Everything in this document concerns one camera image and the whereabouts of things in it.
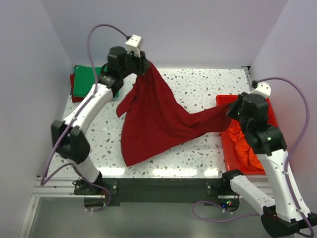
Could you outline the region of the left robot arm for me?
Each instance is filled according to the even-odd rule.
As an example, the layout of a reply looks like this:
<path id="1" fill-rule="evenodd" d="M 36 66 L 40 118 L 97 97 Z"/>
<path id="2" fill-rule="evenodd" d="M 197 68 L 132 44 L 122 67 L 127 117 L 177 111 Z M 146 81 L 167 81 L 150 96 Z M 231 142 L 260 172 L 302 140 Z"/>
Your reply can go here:
<path id="1" fill-rule="evenodd" d="M 139 47 L 112 47 L 100 73 L 92 67 L 95 83 L 79 106 L 63 120 L 51 125 L 53 151 L 70 162 L 87 183 L 101 185 L 101 172 L 89 157 L 86 132 L 100 110 L 112 100 L 131 74 L 144 75 L 150 68 L 145 52 Z"/>

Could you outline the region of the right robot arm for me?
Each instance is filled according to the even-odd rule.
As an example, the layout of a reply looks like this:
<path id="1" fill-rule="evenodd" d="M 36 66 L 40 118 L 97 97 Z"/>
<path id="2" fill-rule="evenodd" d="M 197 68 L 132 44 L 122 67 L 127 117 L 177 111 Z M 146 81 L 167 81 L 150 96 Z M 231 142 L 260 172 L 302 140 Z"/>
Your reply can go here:
<path id="1" fill-rule="evenodd" d="M 223 173 L 224 190 L 241 195 L 260 215 L 266 232 L 272 238 L 299 233 L 317 224 L 317 215 L 309 210 L 299 195 L 289 165 L 287 145 L 278 127 L 268 123 L 268 103 L 262 95 L 242 93 L 230 105 L 228 116 L 236 120 L 247 143 L 264 168 L 273 197 L 254 186 L 238 169 Z"/>

